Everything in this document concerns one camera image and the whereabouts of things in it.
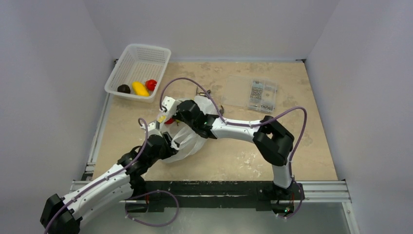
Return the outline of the white plastic shopping bag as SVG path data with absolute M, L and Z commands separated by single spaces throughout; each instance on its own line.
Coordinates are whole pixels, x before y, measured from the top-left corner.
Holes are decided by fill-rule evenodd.
M 217 114 L 215 106 L 207 97 L 195 96 L 193 100 L 204 114 Z M 160 111 L 156 120 L 160 123 L 160 131 L 169 133 L 173 142 L 175 142 L 175 146 L 178 147 L 178 152 L 167 159 L 162 159 L 162 162 L 173 163 L 197 153 L 207 139 L 200 137 L 183 122 L 175 121 L 171 124 L 166 124 L 166 116 L 165 112 Z

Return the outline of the red fake fruit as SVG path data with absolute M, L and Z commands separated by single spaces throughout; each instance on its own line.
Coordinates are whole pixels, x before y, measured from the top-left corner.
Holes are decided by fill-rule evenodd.
M 157 86 L 157 81 L 154 79 L 149 79 L 145 82 L 145 87 L 151 92 L 155 90 L 156 86 Z

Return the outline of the yellow fake fruit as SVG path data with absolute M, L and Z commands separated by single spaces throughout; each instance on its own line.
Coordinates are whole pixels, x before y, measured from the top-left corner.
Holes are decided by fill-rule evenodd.
M 150 93 L 146 86 L 138 81 L 134 81 L 132 84 L 132 89 L 137 96 L 149 97 Z

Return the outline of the dark brown fake fruit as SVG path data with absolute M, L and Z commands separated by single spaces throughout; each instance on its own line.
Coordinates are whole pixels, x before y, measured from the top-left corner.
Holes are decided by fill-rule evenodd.
M 125 94 L 130 94 L 130 93 L 131 93 L 131 89 L 130 89 L 130 87 L 129 87 L 127 84 L 122 84 L 122 85 L 118 86 L 117 92 L 125 93 Z

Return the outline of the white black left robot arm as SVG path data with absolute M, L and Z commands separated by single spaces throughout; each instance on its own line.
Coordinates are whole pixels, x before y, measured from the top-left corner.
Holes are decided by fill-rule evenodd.
M 158 160 L 177 154 L 167 132 L 150 135 L 145 147 L 124 154 L 105 174 L 63 197 L 45 203 L 40 222 L 49 234 L 77 234 L 88 222 L 121 200 L 140 199 L 146 183 L 142 174 Z

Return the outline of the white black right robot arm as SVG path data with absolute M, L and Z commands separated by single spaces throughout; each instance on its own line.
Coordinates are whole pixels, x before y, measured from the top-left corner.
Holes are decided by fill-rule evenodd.
M 272 165 L 274 194 L 286 198 L 293 191 L 288 162 L 293 152 L 294 136 L 275 118 L 243 121 L 205 114 L 193 100 L 177 105 L 173 119 L 185 123 L 202 138 L 230 138 L 253 143 L 262 157 Z

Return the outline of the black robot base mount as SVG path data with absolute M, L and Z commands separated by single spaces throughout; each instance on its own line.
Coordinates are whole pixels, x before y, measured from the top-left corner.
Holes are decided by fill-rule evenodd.
M 254 209 L 289 216 L 305 199 L 300 183 L 283 189 L 272 181 L 147 181 L 125 202 L 129 213 L 166 208 Z

